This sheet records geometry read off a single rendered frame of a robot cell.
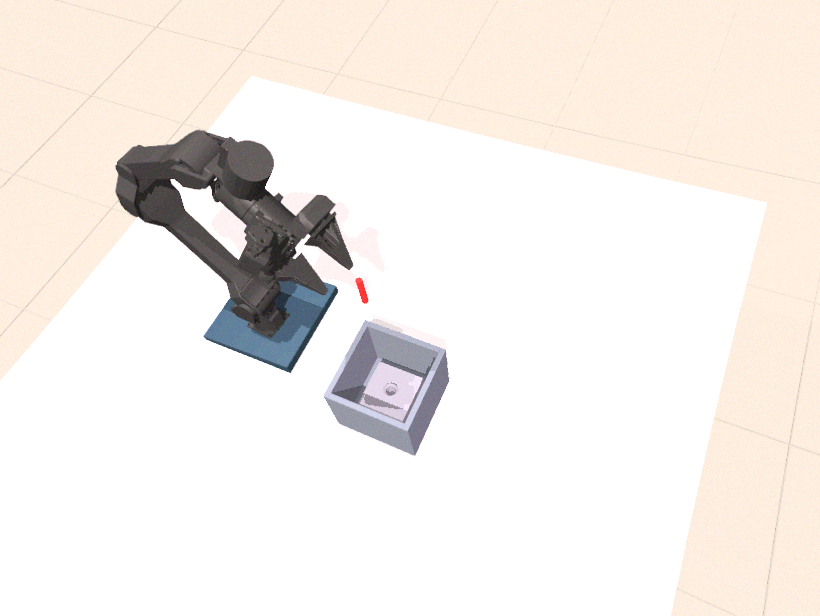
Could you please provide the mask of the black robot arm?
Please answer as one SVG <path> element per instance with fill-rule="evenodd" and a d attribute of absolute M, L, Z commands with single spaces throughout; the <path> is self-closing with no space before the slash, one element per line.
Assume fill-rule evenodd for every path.
<path fill-rule="evenodd" d="M 237 142 L 230 136 L 196 129 L 173 144 L 133 146 L 115 168 L 115 194 L 122 207 L 144 223 L 166 228 L 223 279 L 236 303 L 231 311 L 248 321 L 249 328 L 268 338 L 276 334 L 290 315 L 274 302 L 281 294 L 280 283 L 272 283 L 276 280 L 273 278 L 266 284 L 258 275 L 270 258 L 275 240 L 280 241 L 287 233 L 266 217 L 256 215 L 256 226 L 244 229 L 247 244 L 238 260 L 184 209 L 180 191 L 171 180 L 191 190 L 210 186 L 213 200 L 242 221 L 252 205 L 268 192 L 265 187 L 274 169 L 274 158 L 265 144 Z"/>

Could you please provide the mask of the red peg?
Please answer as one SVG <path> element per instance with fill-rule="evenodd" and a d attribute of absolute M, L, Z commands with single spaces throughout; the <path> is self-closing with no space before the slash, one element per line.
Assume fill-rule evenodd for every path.
<path fill-rule="evenodd" d="M 360 293 L 362 303 L 364 303 L 364 304 L 368 303 L 369 300 L 368 300 L 368 297 L 367 297 L 367 293 L 366 293 L 365 286 L 364 286 L 362 278 L 358 277 L 356 279 L 356 284 L 357 284 L 357 287 L 358 287 L 358 290 L 359 290 L 359 293 Z"/>

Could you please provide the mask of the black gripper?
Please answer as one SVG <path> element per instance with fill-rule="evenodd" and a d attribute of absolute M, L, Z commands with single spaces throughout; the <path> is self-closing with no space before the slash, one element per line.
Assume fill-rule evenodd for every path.
<path fill-rule="evenodd" d="M 279 192 L 274 196 L 266 192 L 242 218 L 250 229 L 259 220 L 256 215 L 264 216 L 287 233 L 280 241 L 275 240 L 258 277 L 266 284 L 273 278 L 276 280 L 272 283 L 291 281 L 325 295 L 327 287 L 304 254 L 294 257 L 298 253 L 296 247 L 310 235 L 304 246 L 318 247 L 346 269 L 352 269 L 354 264 L 337 223 L 337 213 L 330 213 L 336 204 L 326 195 L 317 195 L 295 216 L 281 203 L 283 197 Z"/>

